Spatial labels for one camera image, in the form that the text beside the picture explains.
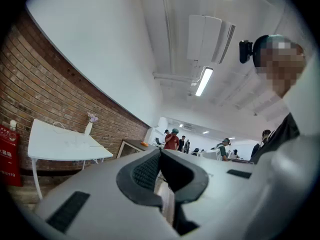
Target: vase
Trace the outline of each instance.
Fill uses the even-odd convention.
[[[92,128],[92,122],[89,122],[88,125],[85,128],[84,136],[89,136],[89,134],[91,132],[91,128]]]

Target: red box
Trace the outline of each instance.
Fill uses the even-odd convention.
[[[9,139],[9,129],[0,124],[0,180],[5,185],[22,187],[18,159],[19,134]]]

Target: green cap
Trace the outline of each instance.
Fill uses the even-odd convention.
[[[173,128],[171,133],[172,133],[172,134],[178,134],[178,133],[179,133],[179,130],[176,129],[176,128]]]

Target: ceiling light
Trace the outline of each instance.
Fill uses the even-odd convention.
[[[198,96],[198,97],[201,96],[202,92],[206,88],[206,85],[211,77],[212,72],[213,72],[212,68],[207,67],[205,69],[205,72],[203,74],[203,77],[202,77],[202,80],[201,80],[200,85],[198,87],[198,90],[195,93],[195,96]]]

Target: flower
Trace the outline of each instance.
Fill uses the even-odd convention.
[[[90,123],[94,123],[94,122],[98,121],[97,115],[90,113],[90,112],[88,112],[88,118],[89,118]]]

